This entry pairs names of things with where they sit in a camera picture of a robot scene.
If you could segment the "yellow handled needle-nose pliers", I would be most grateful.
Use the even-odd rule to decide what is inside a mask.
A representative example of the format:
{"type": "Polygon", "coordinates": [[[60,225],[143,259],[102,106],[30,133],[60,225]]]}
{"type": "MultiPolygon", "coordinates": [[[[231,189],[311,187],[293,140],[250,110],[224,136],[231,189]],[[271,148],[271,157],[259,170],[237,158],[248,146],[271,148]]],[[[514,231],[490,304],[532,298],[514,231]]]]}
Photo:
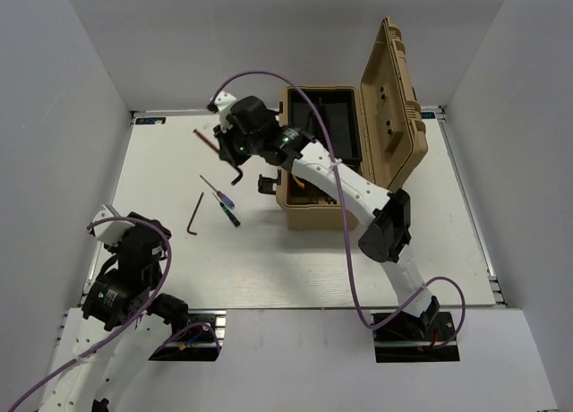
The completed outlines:
{"type": "Polygon", "coordinates": [[[320,194],[312,200],[317,205],[339,205],[339,202],[327,194],[320,194]]]}

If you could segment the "tan plastic toolbox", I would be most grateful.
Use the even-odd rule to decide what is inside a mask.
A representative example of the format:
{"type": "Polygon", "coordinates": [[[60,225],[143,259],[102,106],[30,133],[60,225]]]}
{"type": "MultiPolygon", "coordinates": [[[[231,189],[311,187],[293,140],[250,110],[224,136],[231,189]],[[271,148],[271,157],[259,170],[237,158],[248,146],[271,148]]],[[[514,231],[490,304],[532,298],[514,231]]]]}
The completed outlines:
{"type": "Polygon", "coordinates": [[[338,159],[395,192],[428,151],[400,29],[381,22],[359,86],[284,89],[278,121],[331,142],[338,159]]]}

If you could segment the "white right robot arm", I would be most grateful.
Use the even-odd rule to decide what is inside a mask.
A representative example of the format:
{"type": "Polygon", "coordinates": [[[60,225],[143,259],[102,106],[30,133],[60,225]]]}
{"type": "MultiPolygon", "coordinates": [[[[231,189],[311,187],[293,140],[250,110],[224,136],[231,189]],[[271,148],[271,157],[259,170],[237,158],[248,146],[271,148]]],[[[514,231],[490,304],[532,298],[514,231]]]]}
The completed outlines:
{"type": "Polygon", "coordinates": [[[237,99],[221,92],[208,109],[219,116],[214,135],[220,159],[239,167],[259,156],[343,202],[365,228],[358,247],[384,269],[402,308],[397,318],[406,332],[425,339],[435,331],[440,305],[407,249],[411,204],[405,191],[391,193],[332,161],[320,141],[297,127],[280,125],[276,113],[254,96],[237,99]]]}

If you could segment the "medium dark hex key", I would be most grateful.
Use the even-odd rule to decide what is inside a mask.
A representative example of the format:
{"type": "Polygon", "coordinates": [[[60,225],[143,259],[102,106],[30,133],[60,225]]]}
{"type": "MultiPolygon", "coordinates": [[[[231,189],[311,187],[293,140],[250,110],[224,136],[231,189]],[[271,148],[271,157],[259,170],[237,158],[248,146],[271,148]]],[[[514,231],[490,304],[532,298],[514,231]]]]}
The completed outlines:
{"type": "MultiPolygon", "coordinates": [[[[192,131],[203,143],[205,143],[209,148],[211,148],[217,155],[218,157],[220,157],[220,149],[219,147],[212,142],[205,134],[203,134],[202,132],[200,132],[198,129],[194,129],[192,131]]],[[[232,180],[231,185],[235,186],[237,185],[244,177],[244,173],[241,170],[241,168],[235,166],[234,164],[232,164],[230,161],[228,160],[224,160],[235,172],[236,172],[236,176],[235,178],[232,180]]]]}

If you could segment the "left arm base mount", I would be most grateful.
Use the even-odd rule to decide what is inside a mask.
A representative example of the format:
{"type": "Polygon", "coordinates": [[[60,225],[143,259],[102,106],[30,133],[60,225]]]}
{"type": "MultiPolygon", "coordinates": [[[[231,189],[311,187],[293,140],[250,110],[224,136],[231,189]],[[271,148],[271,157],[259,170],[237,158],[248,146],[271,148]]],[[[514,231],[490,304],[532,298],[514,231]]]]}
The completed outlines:
{"type": "Polygon", "coordinates": [[[215,362],[222,348],[227,325],[223,310],[190,310],[183,322],[172,329],[173,337],[158,348],[150,361],[215,362]]]}

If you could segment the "yellow handled small pliers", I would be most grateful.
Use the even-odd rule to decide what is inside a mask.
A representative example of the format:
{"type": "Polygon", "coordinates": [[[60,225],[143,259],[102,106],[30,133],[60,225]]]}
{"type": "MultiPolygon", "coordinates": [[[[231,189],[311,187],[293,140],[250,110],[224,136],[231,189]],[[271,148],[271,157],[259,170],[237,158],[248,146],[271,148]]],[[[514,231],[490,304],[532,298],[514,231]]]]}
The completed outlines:
{"type": "Polygon", "coordinates": [[[299,178],[298,176],[294,176],[294,175],[291,175],[291,177],[299,189],[301,189],[301,190],[306,189],[307,184],[303,179],[299,178]]]}

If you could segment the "black toolbox tray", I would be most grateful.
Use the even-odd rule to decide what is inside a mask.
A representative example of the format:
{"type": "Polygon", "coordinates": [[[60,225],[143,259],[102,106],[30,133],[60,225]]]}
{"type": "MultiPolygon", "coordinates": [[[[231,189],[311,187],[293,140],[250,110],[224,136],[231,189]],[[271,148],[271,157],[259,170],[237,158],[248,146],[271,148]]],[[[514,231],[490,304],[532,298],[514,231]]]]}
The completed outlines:
{"type": "MultiPolygon", "coordinates": [[[[327,128],[335,157],[351,168],[362,163],[362,150],[355,106],[355,92],[349,88],[303,89],[317,108],[327,128]]],[[[318,119],[295,89],[287,90],[287,122],[327,143],[318,119]]]]}

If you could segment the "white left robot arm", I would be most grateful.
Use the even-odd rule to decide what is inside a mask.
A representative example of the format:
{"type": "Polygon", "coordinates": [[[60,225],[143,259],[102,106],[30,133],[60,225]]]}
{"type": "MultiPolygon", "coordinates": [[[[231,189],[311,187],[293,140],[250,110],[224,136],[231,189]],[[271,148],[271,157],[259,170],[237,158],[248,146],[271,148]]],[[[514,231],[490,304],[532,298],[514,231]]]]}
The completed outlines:
{"type": "Polygon", "coordinates": [[[90,233],[109,252],[81,306],[73,358],[43,411],[109,411],[168,337],[189,329],[185,301],[162,292],[172,261],[170,231],[136,212],[100,211],[90,233]]]}

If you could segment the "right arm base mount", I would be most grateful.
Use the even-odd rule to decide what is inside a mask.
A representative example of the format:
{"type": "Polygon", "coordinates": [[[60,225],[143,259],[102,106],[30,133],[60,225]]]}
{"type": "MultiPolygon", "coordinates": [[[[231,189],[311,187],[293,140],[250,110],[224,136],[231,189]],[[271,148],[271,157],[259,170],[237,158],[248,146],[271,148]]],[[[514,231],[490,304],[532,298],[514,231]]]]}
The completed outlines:
{"type": "Polygon", "coordinates": [[[455,331],[450,312],[439,312],[424,334],[406,326],[399,317],[373,333],[377,364],[415,364],[459,362],[460,354],[455,339],[445,347],[440,345],[455,331]]]}

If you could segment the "small dark hex key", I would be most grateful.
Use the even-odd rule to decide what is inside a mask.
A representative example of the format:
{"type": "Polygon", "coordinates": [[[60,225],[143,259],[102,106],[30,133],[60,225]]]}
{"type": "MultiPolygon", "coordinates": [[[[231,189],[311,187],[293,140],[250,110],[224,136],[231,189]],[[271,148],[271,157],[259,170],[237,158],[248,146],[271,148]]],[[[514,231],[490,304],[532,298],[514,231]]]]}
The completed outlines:
{"type": "Polygon", "coordinates": [[[200,194],[200,196],[199,196],[199,199],[198,199],[198,201],[196,202],[195,207],[194,207],[194,209],[193,209],[193,211],[192,211],[192,215],[191,215],[191,217],[190,217],[190,219],[189,219],[189,221],[188,221],[188,223],[187,223],[186,233],[187,233],[188,235],[190,235],[190,236],[197,236],[197,233],[194,232],[194,231],[192,231],[192,223],[193,223],[193,221],[194,221],[194,219],[195,219],[195,217],[196,217],[196,215],[197,215],[197,212],[198,212],[198,209],[199,209],[199,207],[200,207],[200,205],[201,205],[201,201],[202,201],[202,199],[203,199],[203,196],[204,196],[204,192],[201,192],[201,194],[200,194]]]}

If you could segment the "blue handled screwdriver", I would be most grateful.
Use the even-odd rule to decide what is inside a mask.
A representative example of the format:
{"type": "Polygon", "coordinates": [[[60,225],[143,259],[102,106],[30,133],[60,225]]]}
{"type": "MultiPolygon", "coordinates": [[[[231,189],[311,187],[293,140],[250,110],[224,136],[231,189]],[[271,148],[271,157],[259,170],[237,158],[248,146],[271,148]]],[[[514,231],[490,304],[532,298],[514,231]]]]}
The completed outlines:
{"type": "Polygon", "coordinates": [[[235,203],[222,191],[220,191],[216,186],[209,182],[203,175],[199,175],[199,178],[214,192],[214,194],[223,202],[229,209],[235,207],[235,203]]]}

